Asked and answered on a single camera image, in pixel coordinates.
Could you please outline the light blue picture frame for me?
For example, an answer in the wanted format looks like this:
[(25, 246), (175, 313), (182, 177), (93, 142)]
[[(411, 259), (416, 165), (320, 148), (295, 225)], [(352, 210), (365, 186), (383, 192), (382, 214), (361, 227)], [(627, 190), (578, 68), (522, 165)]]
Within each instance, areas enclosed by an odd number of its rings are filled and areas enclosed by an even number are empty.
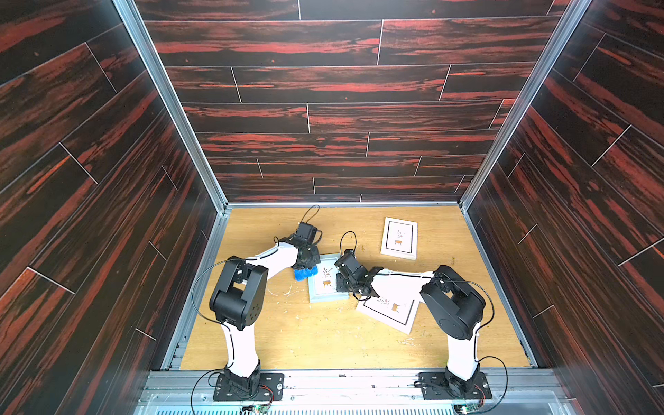
[(311, 303), (342, 301), (349, 298), (347, 292), (339, 292), (336, 288), (337, 268), (335, 262), (340, 254), (325, 254), (316, 266), (315, 273), (307, 278), (309, 284), (309, 300)]

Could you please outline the blue microfiber cloth black trim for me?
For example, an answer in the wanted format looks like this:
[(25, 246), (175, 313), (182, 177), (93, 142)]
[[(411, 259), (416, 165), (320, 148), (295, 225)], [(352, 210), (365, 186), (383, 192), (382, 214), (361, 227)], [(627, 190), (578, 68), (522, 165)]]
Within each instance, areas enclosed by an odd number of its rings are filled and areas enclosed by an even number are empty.
[(313, 268), (295, 269), (294, 278), (297, 281), (304, 281), (310, 277), (317, 275), (317, 273), (318, 273), (317, 266), (313, 266)]

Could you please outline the cream white picture frame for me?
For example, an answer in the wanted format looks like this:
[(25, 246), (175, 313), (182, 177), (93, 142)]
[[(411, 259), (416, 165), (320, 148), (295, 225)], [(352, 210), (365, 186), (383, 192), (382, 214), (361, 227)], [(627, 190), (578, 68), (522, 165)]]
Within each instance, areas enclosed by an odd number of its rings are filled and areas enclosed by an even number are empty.
[(426, 273), (382, 270), (372, 282), (378, 294), (357, 304), (356, 310), (376, 321), (409, 335), (412, 331), (418, 306), (424, 302), (421, 288), (433, 277)]

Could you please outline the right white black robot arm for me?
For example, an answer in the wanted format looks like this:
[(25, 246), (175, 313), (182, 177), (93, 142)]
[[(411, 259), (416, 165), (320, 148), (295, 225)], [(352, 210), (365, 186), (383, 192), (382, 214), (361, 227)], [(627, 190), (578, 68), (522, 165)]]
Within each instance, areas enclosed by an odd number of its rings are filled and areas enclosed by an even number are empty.
[(380, 266), (368, 270), (348, 250), (335, 262), (337, 288), (355, 297), (414, 300), (426, 305), (448, 336), (449, 381), (468, 382), (478, 373), (477, 332), (486, 307), (469, 281), (449, 266), (424, 273), (400, 273)]

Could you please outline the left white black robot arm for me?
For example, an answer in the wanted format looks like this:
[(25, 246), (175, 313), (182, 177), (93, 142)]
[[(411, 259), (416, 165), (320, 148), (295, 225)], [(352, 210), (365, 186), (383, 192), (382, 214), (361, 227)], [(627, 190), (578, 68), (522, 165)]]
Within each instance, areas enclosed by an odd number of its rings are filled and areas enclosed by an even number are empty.
[(221, 271), (209, 309), (224, 328), (228, 363), (222, 374), (247, 393), (258, 388), (260, 360), (254, 325), (263, 309), (267, 283), (281, 271), (310, 270), (320, 263), (314, 242), (283, 238), (248, 259), (230, 257)]

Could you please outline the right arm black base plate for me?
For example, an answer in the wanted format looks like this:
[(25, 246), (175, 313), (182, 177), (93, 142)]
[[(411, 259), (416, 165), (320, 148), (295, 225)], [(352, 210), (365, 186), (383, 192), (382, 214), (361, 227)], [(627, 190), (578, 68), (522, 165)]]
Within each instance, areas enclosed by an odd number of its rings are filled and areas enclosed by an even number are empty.
[(469, 380), (449, 371), (420, 372), (413, 384), (425, 400), (486, 400), (492, 398), (485, 373), (477, 370)]

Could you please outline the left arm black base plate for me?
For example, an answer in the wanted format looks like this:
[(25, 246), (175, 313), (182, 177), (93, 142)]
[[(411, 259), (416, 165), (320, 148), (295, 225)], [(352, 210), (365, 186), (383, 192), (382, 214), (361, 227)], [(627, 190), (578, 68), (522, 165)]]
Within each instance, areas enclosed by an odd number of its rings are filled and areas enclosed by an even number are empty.
[(283, 373), (259, 372), (245, 378), (225, 371), (217, 379), (213, 400), (215, 402), (281, 401), (284, 383)]

